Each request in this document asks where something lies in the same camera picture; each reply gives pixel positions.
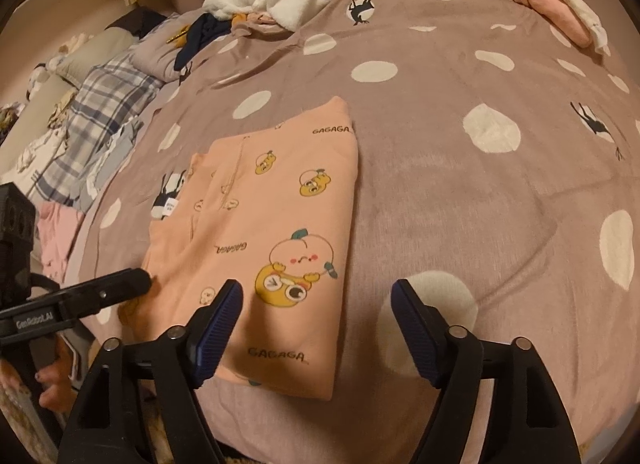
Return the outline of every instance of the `label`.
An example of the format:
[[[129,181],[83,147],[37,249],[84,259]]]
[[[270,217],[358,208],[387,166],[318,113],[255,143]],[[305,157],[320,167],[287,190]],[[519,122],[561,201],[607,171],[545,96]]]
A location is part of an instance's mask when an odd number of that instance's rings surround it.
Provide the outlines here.
[[[56,314],[53,307],[41,307],[37,311],[15,316],[14,322],[18,331],[34,329],[47,325],[48,323],[55,323]]]
[[[174,212],[174,209],[177,208],[178,206],[178,200],[177,199],[167,199],[166,200],[166,204],[164,205],[164,209],[162,210],[162,216],[164,217],[170,217],[171,213]]]

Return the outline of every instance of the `pink towel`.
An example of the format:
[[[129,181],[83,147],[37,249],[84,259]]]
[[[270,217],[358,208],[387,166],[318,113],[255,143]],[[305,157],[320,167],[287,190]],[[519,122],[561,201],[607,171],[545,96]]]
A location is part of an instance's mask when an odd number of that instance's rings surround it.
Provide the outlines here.
[[[62,283],[65,276],[66,261],[83,218],[80,211],[57,202],[44,202],[40,206],[42,272],[58,283]]]
[[[563,0],[514,0],[548,17],[578,47],[591,45],[591,33]]]

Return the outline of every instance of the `human hand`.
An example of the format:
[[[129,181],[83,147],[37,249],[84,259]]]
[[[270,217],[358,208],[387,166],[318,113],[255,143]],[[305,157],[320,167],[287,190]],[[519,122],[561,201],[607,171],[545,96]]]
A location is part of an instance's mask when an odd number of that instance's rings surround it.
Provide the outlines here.
[[[0,384],[4,389],[13,388],[20,390],[22,380],[13,365],[4,359],[0,359]]]
[[[76,400],[76,393],[71,387],[72,357],[69,348],[60,336],[56,336],[57,359],[48,367],[41,368],[36,374],[36,381],[48,388],[40,394],[41,407],[57,414],[68,414]]]

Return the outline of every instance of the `pink cloth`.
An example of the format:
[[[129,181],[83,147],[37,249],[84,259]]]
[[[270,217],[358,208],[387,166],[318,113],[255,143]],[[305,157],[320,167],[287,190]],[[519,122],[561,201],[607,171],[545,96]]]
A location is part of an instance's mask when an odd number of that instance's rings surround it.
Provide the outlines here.
[[[44,202],[40,206],[38,233],[42,246],[42,272],[58,283],[66,272],[71,247],[84,214],[57,202]]]
[[[563,0],[514,0],[548,17],[578,47],[591,45],[591,33]]]
[[[151,289],[118,312],[134,338],[185,325],[234,278],[244,305],[216,375],[331,399],[358,173],[352,130],[334,97],[194,155],[175,211],[149,227]]]

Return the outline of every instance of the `metal screw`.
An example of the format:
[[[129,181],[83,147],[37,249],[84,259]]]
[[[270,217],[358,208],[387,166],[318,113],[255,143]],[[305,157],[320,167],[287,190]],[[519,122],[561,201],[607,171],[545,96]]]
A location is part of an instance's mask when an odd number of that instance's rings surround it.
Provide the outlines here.
[[[468,331],[460,325],[453,325],[449,328],[449,334],[451,334],[454,338],[464,339],[466,338]]]
[[[171,339],[178,339],[184,336],[185,330],[182,325],[176,325],[167,330],[166,335],[168,335]]]
[[[533,345],[527,338],[516,339],[516,346],[522,350],[529,350]]]
[[[111,352],[112,350],[115,350],[119,346],[120,346],[120,340],[118,338],[109,338],[107,339],[107,341],[104,342],[104,345],[102,345],[102,348],[105,349],[107,352]]]

